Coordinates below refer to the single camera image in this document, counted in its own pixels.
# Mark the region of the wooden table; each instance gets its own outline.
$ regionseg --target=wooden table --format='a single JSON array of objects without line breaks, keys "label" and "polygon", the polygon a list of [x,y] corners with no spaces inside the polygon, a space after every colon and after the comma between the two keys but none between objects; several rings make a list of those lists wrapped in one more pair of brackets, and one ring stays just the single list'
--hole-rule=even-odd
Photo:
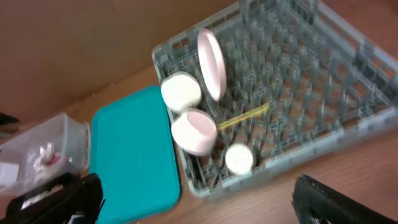
[{"label": "wooden table", "polygon": [[[325,1],[395,57],[398,1]],[[153,66],[74,103],[65,111],[91,122],[101,107],[148,85],[158,85]],[[355,149],[330,154],[284,173],[270,184],[241,192],[220,203],[204,202],[188,190],[180,161],[181,199],[171,211],[139,223],[297,223],[291,205],[296,178],[308,174],[369,208],[398,220],[398,130]]]}]

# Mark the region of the yellow utensil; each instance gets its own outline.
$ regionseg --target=yellow utensil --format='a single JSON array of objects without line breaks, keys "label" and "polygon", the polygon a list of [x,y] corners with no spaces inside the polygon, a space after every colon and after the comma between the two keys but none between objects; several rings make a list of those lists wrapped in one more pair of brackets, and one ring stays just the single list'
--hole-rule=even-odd
[{"label": "yellow utensil", "polygon": [[249,118],[252,118],[255,116],[260,116],[260,115],[266,113],[268,111],[268,109],[269,109],[269,104],[266,103],[262,106],[254,108],[253,110],[249,110],[246,113],[243,113],[237,117],[234,117],[232,119],[222,122],[221,124],[218,125],[218,130],[222,131],[222,130],[224,130],[234,124],[238,124],[246,119],[249,119]]}]

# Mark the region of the teal cutting board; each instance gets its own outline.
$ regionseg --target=teal cutting board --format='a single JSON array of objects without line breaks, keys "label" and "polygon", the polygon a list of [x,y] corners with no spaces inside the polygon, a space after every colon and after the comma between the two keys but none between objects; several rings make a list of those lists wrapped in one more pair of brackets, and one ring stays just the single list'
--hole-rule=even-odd
[{"label": "teal cutting board", "polygon": [[169,118],[159,86],[101,108],[93,118],[90,172],[106,200],[97,223],[124,223],[171,209],[180,196]]}]

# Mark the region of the transparent box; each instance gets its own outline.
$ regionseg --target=transparent box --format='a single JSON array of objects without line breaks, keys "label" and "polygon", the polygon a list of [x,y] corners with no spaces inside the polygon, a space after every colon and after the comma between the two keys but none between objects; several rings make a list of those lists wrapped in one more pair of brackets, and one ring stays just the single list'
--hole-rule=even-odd
[{"label": "transparent box", "polygon": [[[49,142],[58,159],[37,172],[34,162]],[[0,195],[19,196],[66,172],[77,174],[88,168],[89,151],[88,123],[61,113],[0,146]]]}]

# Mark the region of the plastic dish rack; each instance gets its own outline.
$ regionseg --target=plastic dish rack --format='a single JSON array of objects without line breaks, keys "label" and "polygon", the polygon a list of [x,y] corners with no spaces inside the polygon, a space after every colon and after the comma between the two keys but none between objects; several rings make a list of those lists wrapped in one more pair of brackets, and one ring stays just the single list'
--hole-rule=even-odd
[{"label": "plastic dish rack", "polygon": [[[228,89],[211,100],[197,34],[211,29],[227,64]],[[214,199],[397,126],[397,62],[322,2],[241,1],[171,38],[152,54],[160,82],[185,71],[200,82],[199,109],[220,124],[264,103],[268,113],[219,133],[211,155],[179,149],[190,190]],[[171,122],[177,114],[169,110]],[[242,142],[257,166],[236,176],[224,164]]]}]

